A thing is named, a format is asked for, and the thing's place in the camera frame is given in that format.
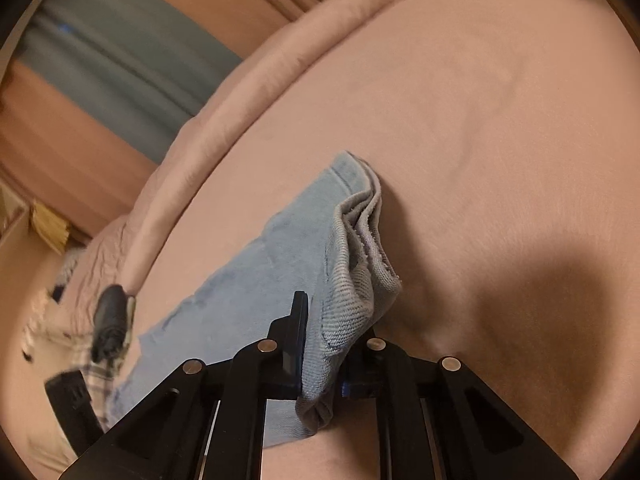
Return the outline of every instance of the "folded towel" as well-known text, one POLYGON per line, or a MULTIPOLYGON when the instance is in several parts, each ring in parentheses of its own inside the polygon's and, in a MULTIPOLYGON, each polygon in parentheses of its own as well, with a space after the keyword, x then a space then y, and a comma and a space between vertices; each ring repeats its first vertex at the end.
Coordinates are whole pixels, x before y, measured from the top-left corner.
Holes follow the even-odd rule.
POLYGON ((381 206, 374 172, 338 154, 259 238, 140 338, 136 367, 110 399, 110 424, 186 359, 222 361, 265 337, 270 322, 288 314, 296 290, 311 298, 303 392, 297 402, 268 402, 264 445, 309 436, 328 423, 345 354, 400 291, 380 245, 381 206))
POLYGON ((94 315, 91 360, 112 360, 122 352, 127 335, 127 295, 119 285, 104 289, 94 315))

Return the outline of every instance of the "black object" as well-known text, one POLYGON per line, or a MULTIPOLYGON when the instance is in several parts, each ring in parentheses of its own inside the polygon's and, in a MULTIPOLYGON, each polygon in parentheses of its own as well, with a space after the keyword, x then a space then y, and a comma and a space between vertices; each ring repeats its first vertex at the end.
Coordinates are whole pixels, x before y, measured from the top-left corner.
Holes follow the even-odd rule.
MULTIPOLYGON (((203 462, 204 480, 258 480, 266 399, 301 392, 307 312, 298 291, 267 339, 232 360, 183 363, 104 436, 94 434, 61 480, 190 480, 203 462)), ((455 358, 411 358, 369 331, 349 352, 337 387, 343 397, 376 399, 383 480, 434 480, 436 470, 447 480, 577 480, 455 358)), ((67 432, 71 424, 61 422, 67 432)), ((83 426, 76 416, 73 431, 83 426)))
POLYGON ((56 285, 51 291, 51 299, 56 303, 60 303, 62 293, 65 291, 66 285, 56 285))
POLYGON ((91 407, 91 397, 79 370, 56 375, 45 384, 49 402, 72 449, 80 455, 104 432, 91 407))
POLYGON ((116 358, 122 351, 127 325, 127 295, 120 285, 110 285, 103 290, 95 309, 91 361, 116 358))

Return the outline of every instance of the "gray curtain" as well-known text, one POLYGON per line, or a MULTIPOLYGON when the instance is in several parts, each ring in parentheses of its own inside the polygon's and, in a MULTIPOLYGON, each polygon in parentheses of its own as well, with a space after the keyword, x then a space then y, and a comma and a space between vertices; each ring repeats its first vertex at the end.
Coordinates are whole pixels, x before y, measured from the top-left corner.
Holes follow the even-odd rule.
POLYGON ((241 62, 163 0, 44 0, 18 55, 156 163, 241 62))

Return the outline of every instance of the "black plastic part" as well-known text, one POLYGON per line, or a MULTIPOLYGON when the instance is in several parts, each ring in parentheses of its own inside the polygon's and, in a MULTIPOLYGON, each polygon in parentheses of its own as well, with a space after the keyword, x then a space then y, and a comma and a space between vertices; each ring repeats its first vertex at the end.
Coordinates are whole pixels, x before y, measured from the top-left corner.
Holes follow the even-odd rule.
POLYGON ((266 399, 293 400, 300 395, 304 351, 301 333, 306 331, 307 317, 308 299, 297 292, 290 315, 271 323, 268 338, 278 345, 274 351, 261 352, 257 341, 229 361, 205 366, 193 360, 201 367, 196 373, 187 373, 181 365, 61 479, 197 478, 209 433, 204 478, 259 479, 266 399), (293 351, 291 342, 298 345, 295 355, 290 356, 296 371, 293 376, 284 366, 284 349, 289 344, 289 351, 293 351))
POLYGON ((302 290, 293 295, 293 306, 289 315, 287 333, 282 346, 282 368, 291 377, 302 378, 302 355, 300 348, 305 347, 306 318, 309 300, 302 290))
POLYGON ((377 400, 381 480, 434 480, 433 459, 411 358, 391 343, 370 351, 380 362, 377 400))
POLYGON ((84 377, 78 370, 64 372, 47 381, 45 391, 69 444, 76 455, 82 455, 104 434, 84 377))
POLYGON ((577 480, 569 466, 464 364, 455 372, 440 366, 438 373, 433 413, 437 432, 447 436, 442 449, 447 480, 577 480))

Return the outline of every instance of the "beige fabric surface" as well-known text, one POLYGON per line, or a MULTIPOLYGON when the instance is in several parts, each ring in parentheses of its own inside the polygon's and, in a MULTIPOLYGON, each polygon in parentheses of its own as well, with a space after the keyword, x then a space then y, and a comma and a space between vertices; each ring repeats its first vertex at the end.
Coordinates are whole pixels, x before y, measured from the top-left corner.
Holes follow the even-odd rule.
MULTIPOLYGON (((121 273, 130 290, 143 283, 135 333, 347 149, 383 181, 382 242, 404 283, 379 334, 423 358, 459 356, 581 479, 599 478, 640 418, 640 56, 624 27, 577 0, 401 0, 299 78, 274 71, 256 88, 260 64, 284 61, 318 12, 190 126, 221 128, 202 155, 214 171, 155 181, 174 214, 147 210, 146 247, 171 234, 146 279, 132 272, 157 254, 144 244, 121 273), (265 95, 277 100, 244 110, 265 95), (242 128, 214 121, 230 107, 242 128), (185 189, 198 190, 191 203, 176 200, 185 189)), ((176 144, 199 146, 202 130, 176 144)), ((262 477, 373 478, 360 414, 267 450, 262 477)))
MULTIPOLYGON (((36 337, 31 372, 36 375, 44 391, 44 383, 53 376, 69 370, 74 353, 74 341, 62 337, 39 334, 36 337)), ((57 477, 75 459, 76 454, 66 440, 52 409, 50 415, 40 420, 37 426, 26 431, 30 457, 52 470, 50 476, 57 477)))

